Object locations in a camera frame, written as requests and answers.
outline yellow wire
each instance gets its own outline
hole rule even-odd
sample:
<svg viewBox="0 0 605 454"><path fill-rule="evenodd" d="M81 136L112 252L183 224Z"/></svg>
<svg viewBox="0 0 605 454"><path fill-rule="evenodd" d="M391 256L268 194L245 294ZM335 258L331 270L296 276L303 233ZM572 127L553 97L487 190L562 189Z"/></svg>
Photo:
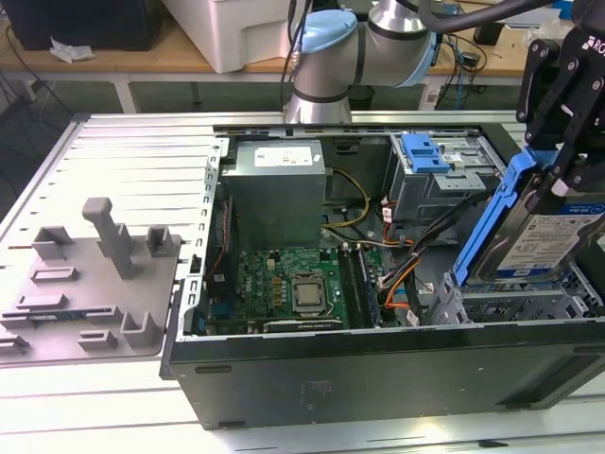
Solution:
<svg viewBox="0 0 605 454"><path fill-rule="evenodd" d="M347 180L349 180L351 183L353 183L355 185L355 187L357 189L359 189L359 192L361 192L361 194L363 195L363 200L366 203L364 208L363 208L363 212L361 213L361 216L359 216L359 218L355 218L355 219L351 219L351 220L346 220L343 222L330 222L327 224L322 224L322 227L349 227L351 225L356 225L358 222L361 222L363 219L366 218L366 216L368 215L368 213L370 213L370 198L368 197L368 194L366 194L366 191L364 191L363 187L361 187L361 184L359 184L355 178L353 178L351 175L349 175L347 172L344 172L342 170L339 170L337 168L335 168L334 173L339 173L340 175L342 175L344 178L346 178Z"/></svg>

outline black computer case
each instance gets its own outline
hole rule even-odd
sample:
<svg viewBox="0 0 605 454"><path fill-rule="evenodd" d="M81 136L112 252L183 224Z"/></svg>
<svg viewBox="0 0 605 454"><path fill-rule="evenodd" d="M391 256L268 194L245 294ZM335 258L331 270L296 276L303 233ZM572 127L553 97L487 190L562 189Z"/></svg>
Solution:
<svg viewBox="0 0 605 454"><path fill-rule="evenodd" d="M50 38L93 49L149 50L160 33L160 0L3 0L15 35L27 50Z"/></svg>

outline label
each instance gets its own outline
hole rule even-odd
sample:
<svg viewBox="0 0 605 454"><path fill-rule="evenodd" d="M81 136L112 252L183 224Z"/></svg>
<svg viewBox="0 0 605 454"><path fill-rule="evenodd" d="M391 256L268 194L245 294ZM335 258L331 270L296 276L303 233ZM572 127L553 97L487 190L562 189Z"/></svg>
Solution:
<svg viewBox="0 0 605 454"><path fill-rule="evenodd" d="M565 205L562 215L534 216L497 268L505 277L533 276L554 269L578 244L579 231L601 218L605 205Z"/></svg>
<svg viewBox="0 0 605 454"><path fill-rule="evenodd" d="M443 153L442 156L443 156L443 160L447 161L448 163L461 163L462 162L462 158L457 153Z"/></svg>
<svg viewBox="0 0 605 454"><path fill-rule="evenodd" d="M418 326L420 324L420 320L418 319L418 317L416 317L416 314L414 314L411 310L407 312L406 318L412 326Z"/></svg>
<svg viewBox="0 0 605 454"><path fill-rule="evenodd" d="M392 211L390 208L382 209L382 218L385 222L388 222L389 224L393 222Z"/></svg>
<svg viewBox="0 0 605 454"><path fill-rule="evenodd" d="M312 166L310 147L260 147L254 152L254 166Z"/></svg>

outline ram slot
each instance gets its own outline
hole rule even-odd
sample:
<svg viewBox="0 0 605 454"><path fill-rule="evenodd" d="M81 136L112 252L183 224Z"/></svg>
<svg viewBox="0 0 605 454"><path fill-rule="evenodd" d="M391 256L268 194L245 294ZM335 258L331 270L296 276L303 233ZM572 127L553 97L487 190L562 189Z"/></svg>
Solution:
<svg viewBox="0 0 605 454"><path fill-rule="evenodd" d="M349 327L352 329L372 327L359 260L353 257L351 252L341 249L338 250L337 255L342 294L349 317Z"/></svg>

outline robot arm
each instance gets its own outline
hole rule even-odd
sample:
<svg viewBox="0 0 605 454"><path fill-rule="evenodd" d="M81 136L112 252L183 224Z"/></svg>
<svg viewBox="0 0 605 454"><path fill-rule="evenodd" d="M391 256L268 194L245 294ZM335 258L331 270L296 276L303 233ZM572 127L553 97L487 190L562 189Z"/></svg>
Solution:
<svg viewBox="0 0 605 454"><path fill-rule="evenodd" d="M562 45L531 44L517 120L522 153L458 257L459 285L561 278L605 226L604 2L578 1Z"/></svg>
<svg viewBox="0 0 605 454"><path fill-rule="evenodd" d="M351 12L310 14L295 68L294 94L287 123L348 123L351 85L402 87L426 75L435 54L436 35L493 22L551 0L507 0L469 14L437 17L430 1L381 0L358 24Z"/></svg>

